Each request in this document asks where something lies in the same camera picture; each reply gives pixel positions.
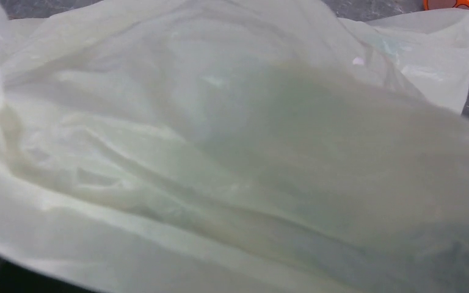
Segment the green avocado plastic bag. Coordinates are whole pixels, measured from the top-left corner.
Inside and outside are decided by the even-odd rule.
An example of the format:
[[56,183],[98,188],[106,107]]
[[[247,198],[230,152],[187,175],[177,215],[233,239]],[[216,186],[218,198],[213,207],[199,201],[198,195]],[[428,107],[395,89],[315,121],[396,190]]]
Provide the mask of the green avocado plastic bag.
[[0,5],[0,256],[105,292],[469,292],[469,10]]

